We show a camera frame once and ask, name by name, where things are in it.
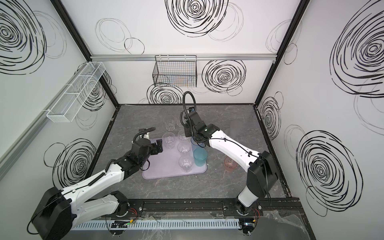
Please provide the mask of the clear glass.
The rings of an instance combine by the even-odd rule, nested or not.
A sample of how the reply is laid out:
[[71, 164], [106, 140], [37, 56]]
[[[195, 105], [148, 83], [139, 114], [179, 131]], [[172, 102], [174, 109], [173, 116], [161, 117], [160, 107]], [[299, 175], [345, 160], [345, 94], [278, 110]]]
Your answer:
[[179, 158], [179, 166], [185, 173], [189, 173], [192, 170], [193, 165], [194, 160], [191, 158], [190, 155], [185, 154]]
[[167, 116], [164, 119], [166, 130], [172, 132], [176, 129], [176, 120], [173, 116]]
[[185, 134], [185, 130], [180, 130], [178, 132], [178, 139], [180, 141], [189, 141], [190, 140], [190, 137], [187, 137], [186, 134]]
[[191, 145], [190, 141], [188, 141], [188, 140], [179, 141], [179, 143], [178, 143], [178, 151], [181, 154], [186, 154], [186, 153], [190, 152], [191, 149], [192, 149], [192, 145]]
[[176, 136], [172, 132], [167, 132], [162, 136], [163, 147], [167, 149], [173, 149], [175, 146]]

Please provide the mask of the lilac plastic tray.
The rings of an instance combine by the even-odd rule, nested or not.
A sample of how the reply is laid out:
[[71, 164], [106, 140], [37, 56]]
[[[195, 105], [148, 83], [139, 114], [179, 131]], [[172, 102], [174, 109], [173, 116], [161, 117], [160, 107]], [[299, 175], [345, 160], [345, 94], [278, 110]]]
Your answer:
[[[206, 172], [207, 165], [205, 164], [202, 167], [198, 167], [195, 165], [195, 161], [192, 170], [189, 173], [185, 173], [182, 170], [182, 168], [179, 166], [179, 158], [185, 154], [181, 154], [178, 151], [179, 141], [180, 140], [176, 138], [176, 143], [173, 149], [164, 148], [162, 153], [149, 157], [149, 162], [145, 163], [143, 167], [144, 171], [142, 173], [142, 176], [144, 179], [152, 180], [169, 177], [179, 177], [186, 175], [202, 174]], [[194, 160], [192, 149], [186, 154], [190, 155], [191, 158]]]

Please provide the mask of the teal plastic cup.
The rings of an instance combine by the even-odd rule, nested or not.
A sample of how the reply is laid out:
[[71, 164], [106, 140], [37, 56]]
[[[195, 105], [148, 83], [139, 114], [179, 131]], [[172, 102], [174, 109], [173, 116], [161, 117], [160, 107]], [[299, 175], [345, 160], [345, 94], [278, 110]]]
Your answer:
[[195, 149], [193, 155], [196, 166], [202, 167], [206, 164], [208, 153], [204, 148]]

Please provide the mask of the blue plastic cup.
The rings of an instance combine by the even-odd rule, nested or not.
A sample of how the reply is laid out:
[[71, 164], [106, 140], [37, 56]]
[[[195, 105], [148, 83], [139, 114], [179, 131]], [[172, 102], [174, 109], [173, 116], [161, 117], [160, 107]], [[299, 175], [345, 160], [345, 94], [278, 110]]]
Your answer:
[[192, 151], [194, 152], [200, 146], [191, 138]]

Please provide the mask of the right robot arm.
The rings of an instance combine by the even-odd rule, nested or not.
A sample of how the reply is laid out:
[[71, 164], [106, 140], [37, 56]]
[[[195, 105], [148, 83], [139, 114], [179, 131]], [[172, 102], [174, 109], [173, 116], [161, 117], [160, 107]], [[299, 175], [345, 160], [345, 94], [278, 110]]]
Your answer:
[[247, 215], [252, 210], [254, 202], [270, 197], [270, 190], [279, 177], [275, 160], [269, 152], [259, 153], [249, 149], [230, 138], [219, 127], [213, 124], [206, 125], [193, 108], [182, 111], [180, 121], [187, 137], [192, 137], [198, 144], [221, 151], [247, 173], [246, 186], [236, 201], [239, 214]]

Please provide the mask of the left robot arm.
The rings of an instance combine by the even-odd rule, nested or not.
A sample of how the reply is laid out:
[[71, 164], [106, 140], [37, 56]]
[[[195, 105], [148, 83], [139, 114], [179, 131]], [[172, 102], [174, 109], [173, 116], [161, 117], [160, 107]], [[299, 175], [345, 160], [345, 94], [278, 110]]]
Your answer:
[[138, 172], [152, 155], [163, 151], [161, 139], [152, 143], [141, 138], [122, 157], [110, 160], [99, 173], [69, 187], [48, 189], [42, 196], [30, 224], [43, 240], [60, 240], [74, 227], [119, 210], [129, 210], [128, 199], [119, 191], [100, 199], [91, 198], [104, 189]]

